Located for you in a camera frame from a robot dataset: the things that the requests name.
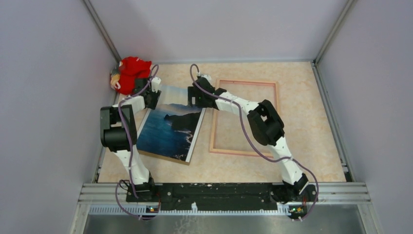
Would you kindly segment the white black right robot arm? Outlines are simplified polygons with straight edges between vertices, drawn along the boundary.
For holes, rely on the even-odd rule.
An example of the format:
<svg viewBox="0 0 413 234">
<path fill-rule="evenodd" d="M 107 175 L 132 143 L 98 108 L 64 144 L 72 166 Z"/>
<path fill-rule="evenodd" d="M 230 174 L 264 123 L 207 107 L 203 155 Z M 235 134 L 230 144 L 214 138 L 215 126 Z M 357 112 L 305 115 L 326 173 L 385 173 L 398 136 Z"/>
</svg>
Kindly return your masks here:
<svg viewBox="0 0 413 234">
<path fill-rule="evenodd" d="M 225 89 L 215 89 L 203 76 L 192 81 L 188 87 L 189 105 L 233 113 L 239 117 L 244 132 L 246 127 L 243 118 L 247 118 L 254 139 L 268 148 L 272 158 L 261 153 L 245 133 L 248 144 L 263 159 L 279 165 L 286 196 L 292 201 L 300 200 L 309 185 L 305 172 L 310 170 L 293 158 L 285 138 L 284 122 L 273 104 L 266 99 L 261 102 L 250 101 Z"/>
</svg>

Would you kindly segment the red crumpled cloth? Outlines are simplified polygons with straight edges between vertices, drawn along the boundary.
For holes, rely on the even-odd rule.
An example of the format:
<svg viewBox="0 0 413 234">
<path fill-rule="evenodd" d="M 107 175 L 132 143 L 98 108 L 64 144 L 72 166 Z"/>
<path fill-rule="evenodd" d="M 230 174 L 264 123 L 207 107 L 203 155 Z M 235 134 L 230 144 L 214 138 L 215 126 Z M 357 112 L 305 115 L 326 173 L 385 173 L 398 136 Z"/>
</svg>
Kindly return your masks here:
<svg viewBox="0 0 413 234">
<path fill-rule="evenodd" d="M 110 86 L 118 93 L 130 95 L 135 87 L 135 79 L 145 79 L 150 75 L 152 61 L 139 57 L 123 58 L 110 72 Z"/>
</svg>

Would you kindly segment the seascape photo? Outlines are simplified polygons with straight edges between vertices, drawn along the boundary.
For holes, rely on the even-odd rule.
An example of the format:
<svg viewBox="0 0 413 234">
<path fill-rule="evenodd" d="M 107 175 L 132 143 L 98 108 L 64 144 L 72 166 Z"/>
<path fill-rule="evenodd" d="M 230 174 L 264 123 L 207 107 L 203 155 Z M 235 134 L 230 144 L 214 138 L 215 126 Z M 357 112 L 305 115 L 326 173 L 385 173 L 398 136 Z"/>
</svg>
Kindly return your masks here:
<svg viewBox="0 0 413 234">
<path fill-rule="evenodd" d="M 148 109 L 136 143 L 140 154 L 189 165 L 205 109 L 188 104 L 188 90 L 162 85 L 156 108 Z"/>
</svg>

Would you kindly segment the pink wooden picture frame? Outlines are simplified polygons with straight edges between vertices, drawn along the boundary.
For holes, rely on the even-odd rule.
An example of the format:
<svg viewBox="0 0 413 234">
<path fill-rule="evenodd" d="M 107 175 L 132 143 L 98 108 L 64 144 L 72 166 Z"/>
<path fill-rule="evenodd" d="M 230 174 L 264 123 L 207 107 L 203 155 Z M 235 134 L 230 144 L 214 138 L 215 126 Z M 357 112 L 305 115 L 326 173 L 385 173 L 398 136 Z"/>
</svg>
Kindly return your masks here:
<svg viewBox="0 0 413 234">
<path fill-rule="evenodd" d="M 277 111 L 280 110 L 279 84 L 276 81 L 218 79 L 216 86 L 245 100 L 269 100 Z M 213 111 L 209 151 L 217 154 L 258 156 L 244 136 L 239 117 L 218 110 Z"/>
</svg>

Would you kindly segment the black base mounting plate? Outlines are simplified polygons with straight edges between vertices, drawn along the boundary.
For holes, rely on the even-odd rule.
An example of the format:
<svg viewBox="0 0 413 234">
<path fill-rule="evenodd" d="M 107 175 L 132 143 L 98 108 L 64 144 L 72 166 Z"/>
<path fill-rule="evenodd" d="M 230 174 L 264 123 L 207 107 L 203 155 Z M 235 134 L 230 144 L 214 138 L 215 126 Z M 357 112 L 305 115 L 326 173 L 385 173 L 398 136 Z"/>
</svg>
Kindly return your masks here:
<svg viewBox="0 0 413 234">
<path fill-rule="evenodd" d="M 195 204 L 199 211 L 270 211 L 288 202 L 313 202 L 315 185 L 308 185 L 302 196 L 288 195 L 283 183 L 162 183 L 148 193 L 133 195 L 127 202 L 153 202 L 162 211 L 186 211 Z"/>
</svg>

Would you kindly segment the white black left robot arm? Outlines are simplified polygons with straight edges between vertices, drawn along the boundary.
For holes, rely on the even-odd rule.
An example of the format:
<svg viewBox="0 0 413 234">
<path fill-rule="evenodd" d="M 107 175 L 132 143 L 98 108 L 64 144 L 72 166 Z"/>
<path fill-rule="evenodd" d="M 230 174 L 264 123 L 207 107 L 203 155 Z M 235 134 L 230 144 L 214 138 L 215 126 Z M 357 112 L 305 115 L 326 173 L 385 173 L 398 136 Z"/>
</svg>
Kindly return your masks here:
<svg viewBox="0 0 413 234">
<path fill-rule="evenodd" d="M 135 81 L 133 95 L 100 109 L 100 139 L 103 147 L 122 162 L 129 175 L 131 193 L 148 202 L 156 196 L 156 188 L 136 147 L 138 133 L 134 116 L 142 110 L 156 108 L 161 95 L 161 79 L 152 77 Z"/>
</svg>

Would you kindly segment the aluminium front rail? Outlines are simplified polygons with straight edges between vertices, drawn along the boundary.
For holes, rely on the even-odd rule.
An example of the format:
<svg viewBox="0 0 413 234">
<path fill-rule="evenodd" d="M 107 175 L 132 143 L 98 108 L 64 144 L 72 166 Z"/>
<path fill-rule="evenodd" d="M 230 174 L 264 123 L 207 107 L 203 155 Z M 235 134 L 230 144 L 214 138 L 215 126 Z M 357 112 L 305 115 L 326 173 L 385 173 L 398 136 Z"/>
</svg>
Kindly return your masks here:
<svg viewBox="0 0 413 234">
<path fill-rule="evenodd" d="M 382 228 L 363 182 L 309 184 L 300 195 L 281 183 L 157 183 L 132 194 L 130 186 L 87 183 L 81 188 L 71 233 L 80 234 L 88 215 L 285 215 L 302 220 L 321 206 L 354 205 L 363 229 Z"/>
</svg>

